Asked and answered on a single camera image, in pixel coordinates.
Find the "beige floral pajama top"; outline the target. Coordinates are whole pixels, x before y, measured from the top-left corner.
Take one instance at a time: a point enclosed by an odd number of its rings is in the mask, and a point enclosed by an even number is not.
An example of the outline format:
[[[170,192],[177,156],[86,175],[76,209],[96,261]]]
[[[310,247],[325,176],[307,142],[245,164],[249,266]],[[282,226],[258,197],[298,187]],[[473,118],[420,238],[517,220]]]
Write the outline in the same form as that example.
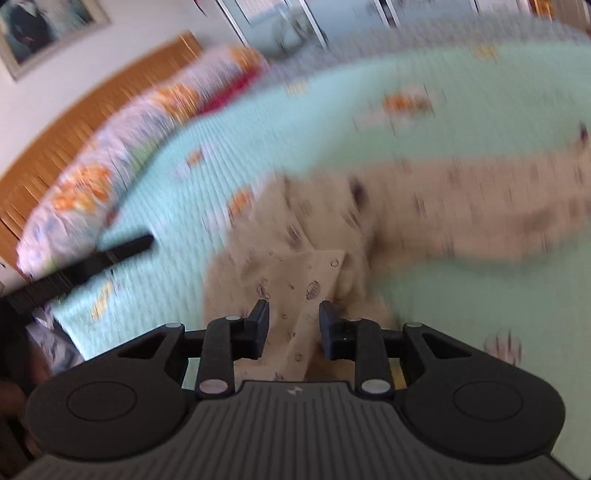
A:
[[[500,159],[389,161],[353,172],[276,175],[228,204],[222,250],[208,265],[204,316],[270,303],[263,356],[238,381],[349,379],[321,356],[318,306],[397,321],[370,283],[440,258],[514,261],[546,251],[590,220],[590,136],[552,153]]]

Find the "long floral bolster pillow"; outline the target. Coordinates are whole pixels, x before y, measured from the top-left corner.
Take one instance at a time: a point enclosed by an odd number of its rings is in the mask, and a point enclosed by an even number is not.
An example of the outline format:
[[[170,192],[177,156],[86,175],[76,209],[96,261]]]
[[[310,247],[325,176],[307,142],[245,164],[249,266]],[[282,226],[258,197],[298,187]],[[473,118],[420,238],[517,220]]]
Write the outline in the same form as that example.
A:
[[[127,102],[33,209],[16,248],[18,269],[40,278],[92,251],[108,216],[160,144],[215,94],[259,69],[266,69],[259,51],[222,45]]]

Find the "wooden headboard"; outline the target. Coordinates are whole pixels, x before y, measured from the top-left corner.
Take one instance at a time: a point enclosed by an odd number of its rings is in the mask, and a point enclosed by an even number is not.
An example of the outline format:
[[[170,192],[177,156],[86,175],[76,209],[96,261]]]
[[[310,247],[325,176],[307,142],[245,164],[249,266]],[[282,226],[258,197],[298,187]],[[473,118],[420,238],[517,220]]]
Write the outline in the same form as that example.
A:
[[[17,244],[31,211],[93,133],[128,100],[198,58],[185,31],[119,70],[48,126],[1,177],[1,258],[16,265]]]

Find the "red pillow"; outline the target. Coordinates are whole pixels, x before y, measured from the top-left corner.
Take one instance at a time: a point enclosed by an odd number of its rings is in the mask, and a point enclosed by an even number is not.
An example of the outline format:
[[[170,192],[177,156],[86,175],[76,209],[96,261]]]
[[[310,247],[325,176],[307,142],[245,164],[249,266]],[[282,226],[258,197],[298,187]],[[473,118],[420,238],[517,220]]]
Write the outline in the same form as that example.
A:
[[[249,89],[250,84],[256,81],[262,73],[263,70],[261,69],[252,70],[241,78],[238,78],[238,80],[235,80],[235,82],[233,82],[228,88],[215,94],[211,100],[204,104],[204,107],[200,109],[199,114],[204,115],[214,112],[224,108],[232,101],[235,101],[235,99],[242,95],[245,90]]]

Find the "framed wedding photo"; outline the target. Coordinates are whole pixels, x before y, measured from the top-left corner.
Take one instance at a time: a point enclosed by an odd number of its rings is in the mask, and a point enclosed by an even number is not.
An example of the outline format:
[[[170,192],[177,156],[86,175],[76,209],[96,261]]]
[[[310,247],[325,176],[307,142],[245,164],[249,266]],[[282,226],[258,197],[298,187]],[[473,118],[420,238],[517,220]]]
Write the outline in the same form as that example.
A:
[[[109,23],[97,1],[2,1],[1,64],[16,81]]]

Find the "mint green bee quilt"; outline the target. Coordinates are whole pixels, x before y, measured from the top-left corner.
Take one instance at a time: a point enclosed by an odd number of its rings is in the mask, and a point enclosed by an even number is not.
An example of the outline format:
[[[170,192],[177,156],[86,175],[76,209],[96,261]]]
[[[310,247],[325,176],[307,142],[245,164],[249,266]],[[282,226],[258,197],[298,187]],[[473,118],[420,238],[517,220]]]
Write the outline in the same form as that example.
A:
[[[256,92],[178,129],[101,237],[143,230],[153,252],[103,274],[53,311],[85,359],[172,321],[204,327],[204,282],[228,204],[276,175],[353,172],[389,161],[529,157],[590,136],[590,48],[481,43],[360,59]],[[514,261],[440,258],[377,276],[401,326],[424,322],[537,374],[562,395],[557,456],[590,472],[590,220]]]

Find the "blue sliding wardrobe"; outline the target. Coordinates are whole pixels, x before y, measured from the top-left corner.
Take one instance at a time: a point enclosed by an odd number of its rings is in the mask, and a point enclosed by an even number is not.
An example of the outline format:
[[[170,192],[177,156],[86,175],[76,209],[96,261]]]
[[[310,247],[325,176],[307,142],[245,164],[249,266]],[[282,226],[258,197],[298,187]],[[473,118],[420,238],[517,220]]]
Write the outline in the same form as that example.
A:
[[[325,49],[353,33],[479,12],[476,1],[219,1],[217,5],[243,44],[272,58],[293,55],[312,43]]]

